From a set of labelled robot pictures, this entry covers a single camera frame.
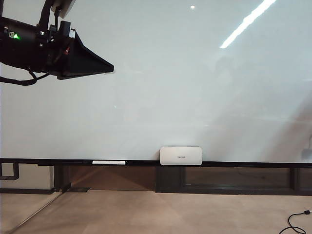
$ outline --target black power cord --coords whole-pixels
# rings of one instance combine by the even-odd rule
[[[17,84],[17,85],[22,85],[22,86],[28,86],[28,85],[33,85],[37,82],[37,80],[40,80],[40,79],[45,78],[48,75],[50,75],[49,73],[47,73],[41,77],[36,77],[36,75],[32,71],[28,71],[28,72],[33,77],[33,79],[17,80],[17,79],[9,79],[9,78],[5,78],[5,77],[0,77],[0,82],[9,83],[9,84]]]
[[[2,17],[2,14],[3,14],[3,4],[4,4],[4,0],[0,0],[0,17]]]
[[[309,138],[309,149],[311,148],[311,139],[312,139],[312,135]]]
[[[55,8],[55,13],[54,13],[54,17],[55,17],[55,27],[58,30],[59,28],[59,14],[62,11],[63,7],[62,6],[57,6]]]
[[[311,214],[311,211],[309,211],[309,210],[304,211],[304,212],[302,212],[302,213],[292,214],[291,216],[288,217],[288,220],[287,220],[287,222],[288,222],[288,224],[289,224],[289,227],[286,227],[286,228],[284,228],[283,230],[281,230],[281,231],[279,232],[279,234],[281,234],[282,232],[284,232],[284,231],[287,230],[287,229],[293,229],[293,230],[294,230],[296,233],[298,233],[298,234],[307,234],[307,232],[306,232],[304,229],[299,228],[299,227],[296,227],[296,226],[293,226],[293,225],[291,224],[291,218],[292,218],[293,216],[296,216],[296,215],[309,215],[309,214]]]

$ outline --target black cable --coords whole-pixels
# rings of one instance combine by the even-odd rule
[[[33,79],[17,80],[17,79],[8,79],[5,77],[0,77],[0,82],[8,83],[8,84],[17,84],[17,85],[21,85],[21,86],[29,86],[29,85],[35,84],[37,82],[37,80],[40,80],[40,79],[45,78],[48,75],[50,75],[49,73],[47,73],[47,74],[44,74],[43,76],[36,77],[36,75],[32,71],[28,71],[28,72],[33,77]]]
[[[4,0],[0,0],[0,17],[2,17],[2,14],[3,14],[3,3],[4,3]]]
[[[287,222],[288,222],[288,224],[289,224],[289,227],[286,227],[286,228],[284,228],[283,230],[281,230],[280,232],[279,232],[279,234],[281,234],[283,231],[285,231],[285,230],[287,230],[287,229],[293,229],[296,233],[298,233],[298,234],[307,234],[307,232],[303,229],[303,228],[299,228],[299,227],[296,227],[296,226],[293,226],[292,224],[291,224],[291,218],[293,217],[293,216],[296,216],[296,215],[309,215],[311,212],[309,211],[309,210],[307,210],[307,211],[304,211],[304,212],[302,212],[302,213],[297,213],[297,214],[292,214],[291,216],[289,216],[288,217],[288,220],[287,220]]]
[[[310,138],[309,138],[309,148],[308,148],[308,149],[311,148],[311,139],[312,139],[312,135],[311,135]]]
[[[55,8],[55,12],[54,12],[54,17],[55,17],[55,27],[57,28],[58,30],[58,27],[59,27],[59,14],[60,12],[62,11],[63,7],[62,6],[57,6]]]
[[[49,26],[50,11],[54,2],[55,0],[45,0],[43,9],[41,11],[41,17],[38,23],[38,29],[41,31],[45,32]]]

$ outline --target white device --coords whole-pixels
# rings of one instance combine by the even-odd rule
[[[126,165],[124,160],[96,160],[92,161],[93,165]]]
[[[200,147],[166,146],[160,149],[161,165],[201,165],[203,151]]]

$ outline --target floor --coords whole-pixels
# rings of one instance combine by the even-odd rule
[[[58,193],[51,195],[1,194],[0,233],[9,233],[57,196]]]
[[[30,209],[20,197],[2,197],[1,225],[9,213]],[[277,234],[287,217],[312,209],[312,197],[156,194],[151,191],[65,193],[14,234]],[[312,230],[312,215],[293,223]]]

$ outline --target baseboard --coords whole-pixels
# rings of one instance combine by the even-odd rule
[[[4,189],[0,188],[0,194],[38,194],[49,195],[55,192],[55,189]]]

